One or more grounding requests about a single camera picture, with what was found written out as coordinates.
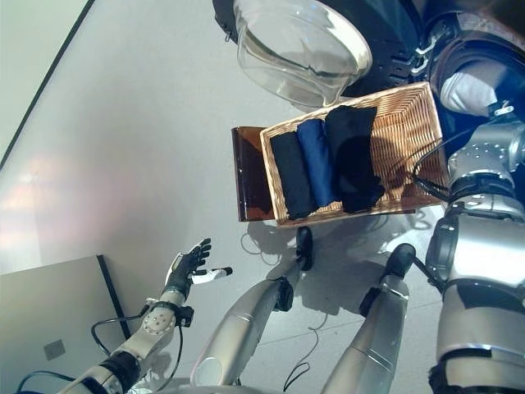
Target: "wall outlet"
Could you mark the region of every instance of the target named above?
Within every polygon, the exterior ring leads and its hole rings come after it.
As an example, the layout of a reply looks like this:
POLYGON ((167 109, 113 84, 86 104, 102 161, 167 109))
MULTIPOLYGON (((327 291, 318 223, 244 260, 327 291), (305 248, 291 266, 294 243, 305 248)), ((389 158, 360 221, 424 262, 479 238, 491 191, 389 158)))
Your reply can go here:
POLYGON ((46 358, 48 359, 48 361, 54 360, 57 357, 60 357, 61 355, 66 353, 64 344, 60 339, 58 341, 51 342, 50 344, 44 346, 43 351, 46 354, 46 358))

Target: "clear glass bowl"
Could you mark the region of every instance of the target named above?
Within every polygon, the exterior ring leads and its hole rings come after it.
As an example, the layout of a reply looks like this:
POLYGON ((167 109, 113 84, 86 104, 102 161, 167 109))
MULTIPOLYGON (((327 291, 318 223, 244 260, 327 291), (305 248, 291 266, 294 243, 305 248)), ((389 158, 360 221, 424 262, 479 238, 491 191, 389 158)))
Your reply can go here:
POLYGON ((234 13, 240 67, 292 103, 331 105, 372 65, 354 25, 318 1, 235 0, 234 13))

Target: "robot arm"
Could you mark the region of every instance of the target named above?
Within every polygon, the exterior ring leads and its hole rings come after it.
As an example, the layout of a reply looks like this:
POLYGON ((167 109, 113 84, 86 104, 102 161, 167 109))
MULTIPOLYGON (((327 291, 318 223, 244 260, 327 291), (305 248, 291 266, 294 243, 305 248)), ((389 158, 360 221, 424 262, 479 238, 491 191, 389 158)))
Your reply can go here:
POLYGON ((231 268, 197 270, 209 256, 211 240, 178 254, 168 270, 162 294, 150 306, 139 330, 102 363, 92 367, 59 394, 123 394, 141 379, 171 341, 176 326, 189 327, 194 311, 183 307, 194 283, 229 275, 231 268))
POLYGON ((525 124, 503 114, 449 159, 450 201, 427 267, 445 283, 434 393, 525 391, 525 210, 510 173, 525 124))

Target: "floor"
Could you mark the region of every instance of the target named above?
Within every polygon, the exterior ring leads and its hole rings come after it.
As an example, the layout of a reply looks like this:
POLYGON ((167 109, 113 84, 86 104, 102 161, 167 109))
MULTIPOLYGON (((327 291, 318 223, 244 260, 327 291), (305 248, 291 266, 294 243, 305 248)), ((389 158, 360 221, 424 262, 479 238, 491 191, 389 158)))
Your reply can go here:
MULTIPOLYGON (((0 174, 1 272, 104 254, 133 314, 160 291, 174 254, 210 236, 209 265, 230 265, 234 274, 189 295, 195 319, 185 329, 176 384, 187 382, 221 316, 293 253, 293 231, 237 222, 230 128, 298 114, 239 70, 211 2, 96 2, 0 174)), ((317 264, 299 284, 294 308, 270 317, 243 384, 281 389, 315 342, 309 328, 326 318, 312 369, 289 390, 319 392, 381 272, 365 261, 402 241, 423 258, 441 213, 436 207, 313 227, 317 264)), ((435 362, 440 297, 415 269, 407 282, 412 299, 394 394, 430 392, 427 371, 435 362)), ((155 371, 169 373, 176 348, 174 340, 155 371)), ((154 387, 163 380, 148 379, 154 387)))

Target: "folded black shirt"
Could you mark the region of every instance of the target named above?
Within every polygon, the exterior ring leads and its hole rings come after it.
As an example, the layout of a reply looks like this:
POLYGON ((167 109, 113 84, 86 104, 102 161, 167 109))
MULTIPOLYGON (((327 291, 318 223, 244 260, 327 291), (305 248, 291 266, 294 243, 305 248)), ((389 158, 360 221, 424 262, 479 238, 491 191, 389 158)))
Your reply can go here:
POLYGON ((370 156, 376 114, 377 108, 341 105, 326 115, 326 138, 336 170, 334 188, 348 213, 370 209, 385 193, 381 178, 374 175, 370 156))

